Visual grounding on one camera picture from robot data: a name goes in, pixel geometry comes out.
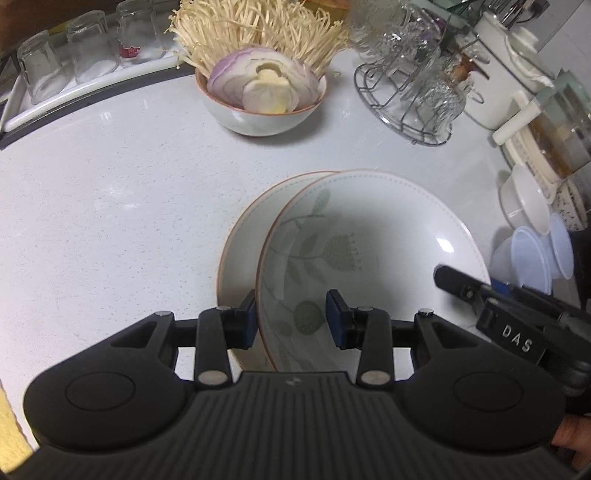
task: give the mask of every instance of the stacked plate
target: stacked plate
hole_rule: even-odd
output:
[[[354,376],[359,352],[335,347],[326,291],[395,319],[430,307],[473,329],[470,308],[435,286],[439,264],[490,282],[469,231],[424,188],[374,170],[313,172],[274,186],[242,214],[222,255],[217,300],[237,305],[256,290],[259,335],[252,349],[234,352],[242,368]],[[394,355],[397,378],[408,378],[408,351]]]

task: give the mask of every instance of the onion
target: onion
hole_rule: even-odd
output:
[[[308,66],[268,47],[230,53],[213,68],[207,91],[255,113],[288,113],[314,105],[318,79]]]

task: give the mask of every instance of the white countertop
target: white countertop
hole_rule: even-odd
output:
[[[233,224],[293,175],[378,168],[414,180],[489,261],[509,235],[498,200],[509,167],[489,132],[461,116],[447,145],[412,145],[359,99],[355,58],[335,58],[342,75],[324,104],[277,137],[225,130],[184,77],[88,106],[0,152],[0,380],[30,439],[28,383],[154,311],[184,319],[214,306]]]

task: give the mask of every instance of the glass cup handle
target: glass cup handle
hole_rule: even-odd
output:
[[[482,94],[476,90],[472,85],[468,85],[465,89],[464,92],[466,93],[466,96],[470,99],[470,100],[474,100],[476,103],[479,104],[483,104],[484,103],[484,97],[482,96]]]

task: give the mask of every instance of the yellow towel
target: yellow towel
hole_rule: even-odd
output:
[[[18,426],[6,392],[0,383],[0,470],[10,472],[23,463],[33,449]]]

